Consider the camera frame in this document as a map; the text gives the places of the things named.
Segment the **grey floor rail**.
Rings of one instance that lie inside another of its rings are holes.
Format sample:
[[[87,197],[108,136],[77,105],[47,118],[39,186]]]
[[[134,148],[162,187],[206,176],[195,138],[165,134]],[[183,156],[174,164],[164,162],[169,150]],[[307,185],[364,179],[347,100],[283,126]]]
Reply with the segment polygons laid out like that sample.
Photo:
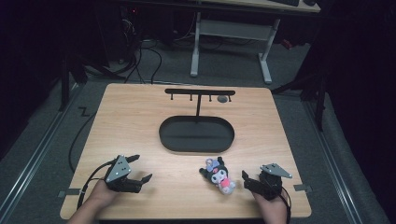
[[[314,107],[310,103],[303,103],[303,107],[319,140],[323,159],[326,166],[328,167],[329,175],[334,184],[338,198],[343,205],[349,224],[362,224],[361,215],[356,207],[356,204],[354,203],[347,183],[342,177],[325,134],[318,128],[318,125],[316,124]]]
[[[73,84],[70,100],[61,105],[61,85],[29,119],[6,157],[0,161],[0,224],[6,224],[21,196],[35,176],[60,129],[70,105],[78,97],[83,84]]]

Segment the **white-legged background desk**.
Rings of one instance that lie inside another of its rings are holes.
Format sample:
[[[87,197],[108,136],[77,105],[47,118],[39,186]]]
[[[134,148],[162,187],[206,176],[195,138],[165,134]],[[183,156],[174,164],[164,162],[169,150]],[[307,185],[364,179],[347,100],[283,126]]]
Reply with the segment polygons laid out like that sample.
[[[270,12],[286,13],[319,13],[321,11],[317,0],[197,0],[197,5],[218,4],[230,7],[246,7],[247,9],[267,9]],[[223,19],[202,19],[201,13],[196,13],[194,48],[191,56],[192,77],[199,73],[200,37],[202,35],[230,37],[246,40],[263,41],[265,47],[258,54],[262,70],[263,81],[271,84],[267,57],[276,37],[280,24],[280,17],[276,16],[271,24],[258,24],[257,22],[226,21]]]

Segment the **person's right hand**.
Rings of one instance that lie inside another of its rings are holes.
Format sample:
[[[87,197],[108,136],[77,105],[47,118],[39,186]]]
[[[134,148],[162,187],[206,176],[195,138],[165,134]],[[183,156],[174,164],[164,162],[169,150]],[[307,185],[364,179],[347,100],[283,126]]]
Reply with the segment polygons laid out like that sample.
[[[258,193],[252,193],[253,198],[260,207],[263,220],[267,223],[277,223],[287,219],[287,206],[280,197],[268,201]]]

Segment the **black hook rack with tray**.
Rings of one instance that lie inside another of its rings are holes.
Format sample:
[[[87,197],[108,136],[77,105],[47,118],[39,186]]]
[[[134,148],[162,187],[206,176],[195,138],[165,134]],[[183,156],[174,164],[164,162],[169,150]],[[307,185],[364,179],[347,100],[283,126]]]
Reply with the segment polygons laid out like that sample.
[[[174,99],[175,94],[197,96],[196,112],[193,116],[173,116],[165,119],[159,128],[161,143],[167,149],[182,153],[221,153],[227,150],[234,140],[233,125],[226,119],[202,116],[202,97],[212,101],[213,96],[224,97],[231,102],[235,91],[165,89]]]

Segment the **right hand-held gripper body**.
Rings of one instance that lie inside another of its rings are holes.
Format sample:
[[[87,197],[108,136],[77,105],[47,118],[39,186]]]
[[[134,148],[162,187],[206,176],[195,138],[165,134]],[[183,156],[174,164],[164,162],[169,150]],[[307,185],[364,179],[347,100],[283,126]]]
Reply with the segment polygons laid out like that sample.
[[[277,163],[262,165],[261,170],[259,183],[253,188],[253,191],[261,195],[264,199],[272,201],[282,192],[282,178],[292,178],[292,174],[284,170]]]

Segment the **black plush toy keychain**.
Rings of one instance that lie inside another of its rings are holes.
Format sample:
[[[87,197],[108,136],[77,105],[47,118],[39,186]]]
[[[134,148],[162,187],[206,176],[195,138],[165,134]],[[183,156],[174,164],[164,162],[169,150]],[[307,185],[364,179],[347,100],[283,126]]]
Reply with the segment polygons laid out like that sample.
[[[229,177],[229,172],[222,157],[206,159],[205,168],[199,173],[216,186],[222,194],[232,194],[236,185]]]

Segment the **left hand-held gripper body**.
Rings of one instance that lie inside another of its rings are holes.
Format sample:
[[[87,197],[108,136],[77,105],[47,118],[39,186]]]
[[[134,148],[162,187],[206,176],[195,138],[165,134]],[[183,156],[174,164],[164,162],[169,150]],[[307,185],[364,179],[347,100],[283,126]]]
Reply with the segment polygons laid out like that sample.
[[[116,192],[132,192],[138,193],[141,188],[137,186],[137,180],[128,178],[132,169],[125,160],[124,155],[119,155],[110,163],[110,167],[105,175],[105,182],[109,189]]]

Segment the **person's left hand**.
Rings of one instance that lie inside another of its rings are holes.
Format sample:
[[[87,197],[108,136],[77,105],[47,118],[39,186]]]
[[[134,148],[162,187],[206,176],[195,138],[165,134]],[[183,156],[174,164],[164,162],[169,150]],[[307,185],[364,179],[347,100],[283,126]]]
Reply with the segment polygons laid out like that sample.
[[[99,179],[92,189],[92,192],[87,199],[87,202],[93,203],[98,208],[106,208],[110,206],[119,194],[109,189],[106,182]]]

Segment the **black metal stand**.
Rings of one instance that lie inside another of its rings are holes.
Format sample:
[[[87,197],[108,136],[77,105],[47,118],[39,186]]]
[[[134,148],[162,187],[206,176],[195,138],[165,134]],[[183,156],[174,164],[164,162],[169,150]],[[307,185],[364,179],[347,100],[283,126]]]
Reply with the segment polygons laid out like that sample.
[[[302,101],[316,102],[316,108],[314,111],[314,122],[317,128],[323,131],[323,112],[325,110],[325,93],[327,84],[327,74],[325,72],[318,72],[306,77],[296,78],[292,82],[289,82],[281,87],[271,90],[272,94],[280,94],[286,90],[301,89],[300,99]]]
[[[83,58],[77,54],[65,54],[61,62],[61,106],[60,110],[65,111],[70,99],[70,77],[77,84],[85,84],[88,77],[84,70]]]

